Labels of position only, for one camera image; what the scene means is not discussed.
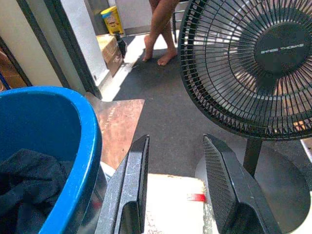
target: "gray floor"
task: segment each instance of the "gray floor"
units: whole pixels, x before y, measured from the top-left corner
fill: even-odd
[[[202,157],[202,135],[210,133],[234,148],[246,147],[246,139],[223,130],[209,121],[187,95],[179,72],[178,59],[167,66],[157,65],[165,50],[156,50],[154,59],[144,63],[141,58],[121,86],[115,100],[144,99],[145,105],[135,138],[151,136],[151,173],[194,176]],[[264,142],[263,150],[290,159],[311,178],[309,161],[299,141]]]

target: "blue plastic basin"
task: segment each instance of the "blue plastic basin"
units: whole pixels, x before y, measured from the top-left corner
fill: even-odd
[[[75,233],[88,209],[98,218],[101,199],[94,205],[91,196],[101,171],[101,143],[95,113],[75,91],[27,87],[0,93],[0,160],[24,148],[74,161],[40,233]]]

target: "yellow box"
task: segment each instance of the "yellow box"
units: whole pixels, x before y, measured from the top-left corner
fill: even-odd
[[[118,15],[117,7],[112,6],[101,12],[102,18],[106,27],[111,35],[114,33],[123,34],[120,18]]]

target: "electric fan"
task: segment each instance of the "electric fan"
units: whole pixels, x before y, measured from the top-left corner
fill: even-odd
[[[184,86],[206,117],[248,138],[241,171],[252,177],[262,141],[312,136],[311,40],[310,0],[192,0],[185,11],[179,36]],[[210,192],[215,193],[215,214],[220,212],[220,204],[216,204],[220,184],[237,194],[226,163],[209,167],[216,158],[224,162],[222,150],[216,147],[212,154],[212,141],[205,136],[204,142],[210,149],[205,152],[206,176],[209,189],[213,189]],[[223,174],[209,174],[209,170],[223,170]],[[214,186],[209,183],[213,179],[222,183]],[[223,208],[229,212],[216,217],[219,231],[231,225],[227,218],[232,203],[228,204]],[[294,228],[281,227],[284,232]]]

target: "dark cloth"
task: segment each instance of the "dark cloth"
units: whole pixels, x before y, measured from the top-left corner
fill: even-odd
[[[2,162],[0,233],[38,233],[69,171],[54,157],[25,149]]]

